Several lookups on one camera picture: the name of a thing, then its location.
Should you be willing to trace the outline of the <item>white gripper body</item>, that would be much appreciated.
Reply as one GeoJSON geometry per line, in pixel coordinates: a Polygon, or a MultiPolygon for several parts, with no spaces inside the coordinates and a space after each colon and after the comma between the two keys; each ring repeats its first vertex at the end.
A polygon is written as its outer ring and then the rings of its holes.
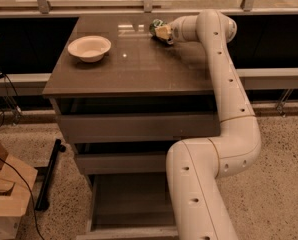
{"type": "Polygon", "coordinates": [[[186,42],[193,39],[192,23],[189,16],[183,16],[170,23],[172,36],[175,41],[186,42]]]}

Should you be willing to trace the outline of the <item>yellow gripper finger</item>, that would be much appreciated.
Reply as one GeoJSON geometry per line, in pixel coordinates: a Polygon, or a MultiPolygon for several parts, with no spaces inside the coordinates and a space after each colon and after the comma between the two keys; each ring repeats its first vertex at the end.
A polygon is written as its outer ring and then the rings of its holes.
{"type": "Polygon", "coordinates": [[[155,29],[155,34],[163,41],[170,41],[172,39],[172,29],[169,25],[159,26],[155,29]]]}

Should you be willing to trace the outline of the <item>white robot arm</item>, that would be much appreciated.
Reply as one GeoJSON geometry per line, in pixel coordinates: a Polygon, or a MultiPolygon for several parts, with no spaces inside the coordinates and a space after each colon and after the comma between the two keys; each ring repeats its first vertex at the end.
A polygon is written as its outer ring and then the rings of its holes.
{"type": "Polygon", "coordinates": [[[171,23],[176,41],[202,44],[214,91],[219,134],[187,138],[166,156],[166,176],[179,240],[238,240],[220,191],[219,177],[248,169],[261,150],[254,110],[227,49],[234,20],[204,9],[171,23]]]}

